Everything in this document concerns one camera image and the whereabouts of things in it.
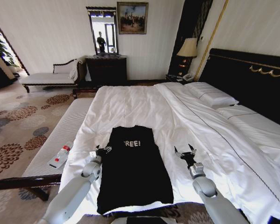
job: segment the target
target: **mirror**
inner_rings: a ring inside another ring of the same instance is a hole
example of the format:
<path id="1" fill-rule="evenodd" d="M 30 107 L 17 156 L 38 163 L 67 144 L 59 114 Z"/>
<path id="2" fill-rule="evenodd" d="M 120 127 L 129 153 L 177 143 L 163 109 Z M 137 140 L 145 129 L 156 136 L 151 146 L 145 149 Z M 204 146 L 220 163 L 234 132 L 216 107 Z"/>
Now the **mirror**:
<path id="1" fill-rule="evenodd" d="M 86 7 L 97 55 L 118 55 L 116 8 Z"/>

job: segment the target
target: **gold headboard ornament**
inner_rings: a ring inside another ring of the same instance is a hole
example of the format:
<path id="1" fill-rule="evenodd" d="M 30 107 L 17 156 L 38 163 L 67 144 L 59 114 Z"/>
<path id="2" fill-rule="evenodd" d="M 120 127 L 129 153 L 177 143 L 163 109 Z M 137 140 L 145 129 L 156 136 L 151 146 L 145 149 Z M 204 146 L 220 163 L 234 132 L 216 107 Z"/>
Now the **gold headboard ornament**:
<path id="1" fill-rule="evenodd" d="M 262 75 L 270 74 L 274 78 L 280 77 L 280 75 L 275 75 L 274 74 L 274 70 L 270 70 L 270 71 L 265 72 L 265 71 L 262 70 L 262 68 L 260 68 L 260 69 L 253 69 L 253 65 L 251 65 L 251 67 L 249 69 L 252 72 L 260 72 Z"/>

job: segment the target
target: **wooden bed frame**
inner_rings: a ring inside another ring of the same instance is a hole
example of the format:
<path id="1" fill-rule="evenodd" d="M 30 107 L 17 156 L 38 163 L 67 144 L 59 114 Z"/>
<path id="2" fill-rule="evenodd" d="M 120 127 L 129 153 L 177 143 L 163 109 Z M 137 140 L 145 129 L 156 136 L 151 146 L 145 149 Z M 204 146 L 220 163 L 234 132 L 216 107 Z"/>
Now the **wooden bed frame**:
<path id="1" fill-rule="evenodd" d="M 280 56 L 211 49 L 199 81 L 280 124 Z"/>

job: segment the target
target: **wooden bench frame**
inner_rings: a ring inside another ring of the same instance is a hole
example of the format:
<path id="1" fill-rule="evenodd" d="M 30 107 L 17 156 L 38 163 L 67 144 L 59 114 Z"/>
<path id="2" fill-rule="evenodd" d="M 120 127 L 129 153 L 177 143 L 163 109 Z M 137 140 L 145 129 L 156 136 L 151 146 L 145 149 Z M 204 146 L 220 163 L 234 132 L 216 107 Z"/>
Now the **wooden bench frame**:
<path id="1" fill-rule="evenodd" d="M 61 174 L 29 176 L 29 177 L 12 177 L 0 180 L 0 190 L 25 188 L 31 193 L 38 196 L 41 200 L 47 201 L 49 194 L 44 192 L 40 187 L 60 185 Z"/>

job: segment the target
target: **framed painting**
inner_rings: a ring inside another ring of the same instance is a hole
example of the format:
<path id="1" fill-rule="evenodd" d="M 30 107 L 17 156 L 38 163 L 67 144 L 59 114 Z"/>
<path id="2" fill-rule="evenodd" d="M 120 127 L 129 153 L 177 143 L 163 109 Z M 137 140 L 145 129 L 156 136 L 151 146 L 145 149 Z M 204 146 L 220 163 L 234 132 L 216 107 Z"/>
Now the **framed painting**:
<path id="1" fill-rule="evenodd" d="M 117 2 L 119 34 L 146 34 L 148 2 Z"/>

